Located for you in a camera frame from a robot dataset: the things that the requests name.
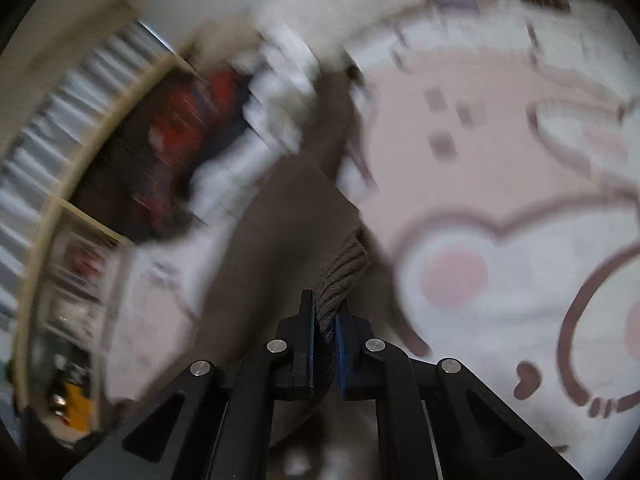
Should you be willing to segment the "brown knit cardigan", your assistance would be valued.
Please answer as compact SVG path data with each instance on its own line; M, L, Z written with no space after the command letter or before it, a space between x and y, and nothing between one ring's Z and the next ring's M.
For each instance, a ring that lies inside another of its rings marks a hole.
M242 213L209 287L200 324L183 352L156 380L163 387L198 360L248 367L280 321L294 315L305 290L314 294L316 391L283 401L268 422L273 472L304 451L322 479L375 479L380 474L375 407L348 403L333 387L338 305L381 321L390 280L357 208L335 180L359 129L348 73L321 77L318 103L297 154L280 158Z

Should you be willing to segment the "wooden headboard shelf left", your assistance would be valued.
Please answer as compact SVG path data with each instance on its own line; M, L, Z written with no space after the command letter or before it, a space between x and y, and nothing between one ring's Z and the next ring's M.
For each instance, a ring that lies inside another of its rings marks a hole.
M171 51L117 99L63 170L27 253L10 355L13 400L65 445L101 426L105 322L115 314L130 247L70 199L129 113L171 70L187 69Z

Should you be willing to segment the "black garment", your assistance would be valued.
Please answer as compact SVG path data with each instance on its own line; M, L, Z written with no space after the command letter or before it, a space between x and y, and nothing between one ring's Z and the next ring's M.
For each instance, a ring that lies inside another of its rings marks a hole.
M136 200L136 188L151 153L149 131L154 115L160 111L169 91L181 78L201 77L205 73L193 75L183 70L171 70L105 142L82 176L70 202L136 244L149 240L171 240L186 232L194 217L188 211L192 178L184 193L171 206L162 209L149 209L139 203ZM245 102L248 99L248 78L242 78Z

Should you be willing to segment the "grey curtain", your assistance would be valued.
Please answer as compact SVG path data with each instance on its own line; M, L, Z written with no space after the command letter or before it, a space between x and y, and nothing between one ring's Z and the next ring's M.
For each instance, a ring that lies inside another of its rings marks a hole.
M144 21L108 36L65 71L1 161L1 317L15 318L44 204L120 96L172 51Z

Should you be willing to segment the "red plaid garment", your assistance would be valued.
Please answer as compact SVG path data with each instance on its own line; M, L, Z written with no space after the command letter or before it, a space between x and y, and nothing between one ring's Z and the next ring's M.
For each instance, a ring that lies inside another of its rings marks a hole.
M136 200L162 209L184 193L195 169L226 150L243 132L244 80L232 68L185 76L152 119L151 153Z

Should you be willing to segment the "white garment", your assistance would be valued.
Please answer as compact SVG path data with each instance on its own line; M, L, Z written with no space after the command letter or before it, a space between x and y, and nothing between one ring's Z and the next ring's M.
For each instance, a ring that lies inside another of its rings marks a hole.
M256 48L233 55L230 67L247 76L248 99L240 106L239 135L192 177L188 209L206 224L239 216L270 168L299 152L317 102L319 62L288 27L268 30Z

